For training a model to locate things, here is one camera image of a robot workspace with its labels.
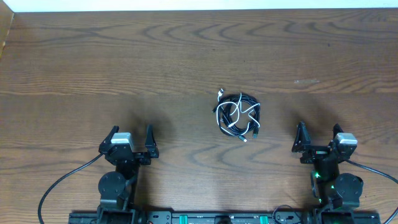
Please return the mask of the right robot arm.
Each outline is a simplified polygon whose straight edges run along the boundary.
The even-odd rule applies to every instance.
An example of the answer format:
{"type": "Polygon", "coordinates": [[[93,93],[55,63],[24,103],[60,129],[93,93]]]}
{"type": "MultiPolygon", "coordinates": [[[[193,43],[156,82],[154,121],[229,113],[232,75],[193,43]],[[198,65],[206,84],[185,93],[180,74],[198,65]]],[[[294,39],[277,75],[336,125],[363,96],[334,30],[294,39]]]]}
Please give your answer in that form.
{"type": "Polygon", "coordinates": [[[313,196],[320,205],[302,217],[304,223],[354,223],[353,210],[359,207],[363,192],[362,178],[341,173],[339,164],[348,160],[358,146],[351,133],[342,130],[339,124],[333,127],[333,139],[327,146],[311,143],[304,122],[297,125],[292,152],[301,153],[302,164],[312,164],[311,185],[313,196]]]}

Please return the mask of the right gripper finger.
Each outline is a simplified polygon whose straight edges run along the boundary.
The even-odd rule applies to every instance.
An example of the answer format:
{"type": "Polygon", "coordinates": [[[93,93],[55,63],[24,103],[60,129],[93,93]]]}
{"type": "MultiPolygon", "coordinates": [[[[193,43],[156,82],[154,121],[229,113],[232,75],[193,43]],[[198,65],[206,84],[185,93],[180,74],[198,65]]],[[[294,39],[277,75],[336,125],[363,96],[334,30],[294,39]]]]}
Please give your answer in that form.
{"type": "Polygon", "coordinates": [[[292,152],[306,152],[311,145],[310,135],[307,131],[305,123],[299,122],[297,125],[297,133],[292,146],[292,152]]]}
{"type": "Polygon", "coordinates": [[[335,139],[339,133],[343,133],[343,129],[338,123],[336,123],[333,127],[333,139],[335,139]]]}

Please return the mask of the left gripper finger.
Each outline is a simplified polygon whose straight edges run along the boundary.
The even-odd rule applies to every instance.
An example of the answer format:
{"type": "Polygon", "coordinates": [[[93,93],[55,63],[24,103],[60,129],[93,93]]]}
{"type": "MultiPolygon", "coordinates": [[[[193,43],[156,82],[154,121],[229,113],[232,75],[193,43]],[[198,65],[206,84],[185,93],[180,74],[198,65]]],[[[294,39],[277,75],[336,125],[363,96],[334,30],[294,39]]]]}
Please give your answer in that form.
{"type": "Polygon", "coordinates": [[[145,147],[149,153],[156,153],[157,152],[157,145],[153,135],[153,127],[152,125],[148,125],[147,127],[147,136],[145,141],[145,147]]]}
{"type": "Polygon", "coordinates": [[[109,134],[105,137],[105,139],[99,145],[99,149],[110,149],[113,144],[111,142],[113,136],[119,131],[119,126],[113,126],[109,134]]]}

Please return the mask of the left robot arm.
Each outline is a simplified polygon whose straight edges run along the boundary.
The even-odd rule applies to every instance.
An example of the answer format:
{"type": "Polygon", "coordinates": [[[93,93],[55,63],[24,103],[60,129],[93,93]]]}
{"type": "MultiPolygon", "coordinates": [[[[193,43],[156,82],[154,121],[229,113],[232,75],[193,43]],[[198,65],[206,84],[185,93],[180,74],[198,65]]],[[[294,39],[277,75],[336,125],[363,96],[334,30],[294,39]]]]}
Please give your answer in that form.
{"type": "Polygon", "coordinates": [[[134,199],[140,166],[150,165],[152,159],[159,157],[151,125],[147,127],[144,146],[144,152],[134,152],[131,133],[120,133],[118,126],[113,126],[99,145],[99,153],[116,169],[98,182],[101,198],[96,223],[148,222],[147,213],[135,205],[134,199]]]}

